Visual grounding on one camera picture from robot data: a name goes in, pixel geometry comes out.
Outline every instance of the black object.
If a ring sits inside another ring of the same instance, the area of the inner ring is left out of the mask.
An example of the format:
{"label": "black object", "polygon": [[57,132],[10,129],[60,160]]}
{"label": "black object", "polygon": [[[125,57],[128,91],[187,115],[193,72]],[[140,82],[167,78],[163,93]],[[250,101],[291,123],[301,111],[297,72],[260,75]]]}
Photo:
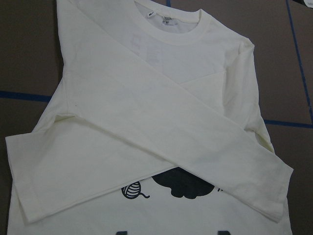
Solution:
{"label": "black object", "polygon": [[159,185],[171,188],[171,194],[174,197],[185,196],[188,199],[195,199],[209,194],[214,189],[214,185],[180,167],[152,176],[152,178]]}
{"label": "black object", "polygon": [[217,235],[231,235],[229,231],[218,231]]}
{"label": "black object", "polygon": [[293,1],[306,6],[306,4],[304,3],[303,0],[293,0]]}
{"label": "black object", "polygon": [[117,232],[116,235],[127,235],[127,231]]}

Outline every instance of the garment label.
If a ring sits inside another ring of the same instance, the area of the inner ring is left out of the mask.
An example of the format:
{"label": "garment label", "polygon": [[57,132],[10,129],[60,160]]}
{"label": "garment label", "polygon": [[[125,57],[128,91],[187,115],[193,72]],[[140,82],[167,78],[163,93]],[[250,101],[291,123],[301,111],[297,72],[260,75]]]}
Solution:
{"label": "garment label", "polygon": [[151,18],[152,16],[155,16],[157,13],[155,11],[151,11],[151,12],[148,12],[146,17],[147,18]]}
{"label": "garment label", "polygon": [[313,0],[303,0],[307,7],[313,8]]}
{"label": "garment label", "polygon": [[165,24],[165,25],[177,25],[178,22],[176,19],[172,19],[171,17],[165,17],[165,16],[162,16],[162,23]]}

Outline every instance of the folded sleeve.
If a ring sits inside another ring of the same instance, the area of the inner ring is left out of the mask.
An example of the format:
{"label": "folded sleeve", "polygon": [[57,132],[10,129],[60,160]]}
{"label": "folded sleeve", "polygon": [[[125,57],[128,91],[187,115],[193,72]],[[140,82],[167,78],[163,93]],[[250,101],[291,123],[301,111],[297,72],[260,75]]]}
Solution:
{"label": "folded sleeve", "polygon": [[[59,4],[72,10],[67,1]],[[27,220],[175,166],[280,220],[292,169],[247,134],[232,112],[228,117],[218,113],[73,12],[73,24],[83,19],[84,34],[65,68],[67,87],[59,89],[64,90],[64,113],[55,97],[38,128],[6,138]],[[71,15],[63,16],[69,24]],[[239,53],[227,71],[229,81],[255,79],[252,51]],[[229,94],[228,105],[235,98]]]}
{"label": "folded sleeve", "polygon": [[261,117],[254,66],[254,44],[245,39],[239,55],[226,69],[223,93],[224,115],[241,126],[259,144],[274,152]]}

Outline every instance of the gray floor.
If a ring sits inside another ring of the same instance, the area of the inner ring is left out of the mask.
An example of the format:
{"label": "gray floor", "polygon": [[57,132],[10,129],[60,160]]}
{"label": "gray floor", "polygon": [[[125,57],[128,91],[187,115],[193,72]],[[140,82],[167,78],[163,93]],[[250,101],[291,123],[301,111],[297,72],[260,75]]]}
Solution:
{"label": "gray floor", "polygon": [[[288,193],[292,231],[312,234],[313,119],[308,100],[313,101],[313,10],[285,0],[171,0],[171,5],[187,11],[202,8],[255,44],[261,113],[276,154],[294,168]],[[4,137],[31,132],[47,103],[3,92],[51,96],[61,79],[62,57],[54,0],[3,0],[0,13],[0,235],[4,235],[12,184]]]}

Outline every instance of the yarn ball graphic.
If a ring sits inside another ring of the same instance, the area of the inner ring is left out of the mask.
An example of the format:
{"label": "yarn ball graphic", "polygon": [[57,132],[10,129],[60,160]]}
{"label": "yarn ball graphic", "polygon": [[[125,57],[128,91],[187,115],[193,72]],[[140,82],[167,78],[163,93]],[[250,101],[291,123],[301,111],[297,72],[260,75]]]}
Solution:
{"label": "yarn ball graphic", "polygon": [[140,185],[139,181],[137,181],[131,185],[128,185],[126,187],[123,187],[121,190],[122,190],[123,195],[128,199],[135,199],[139,195],[142,195],[145,198],[150,197],[150,196],[146,196],[145,194],[143,194],[141,192],[141,185]]}
{"label": "yarn ball graphic", "polygon": [[171,195],[178,198],[184,196],[188,199],[195,199],[209,194],[214,189],[214,185],[180,167],[152,176],[152,178],[159,185],[171,188]]}

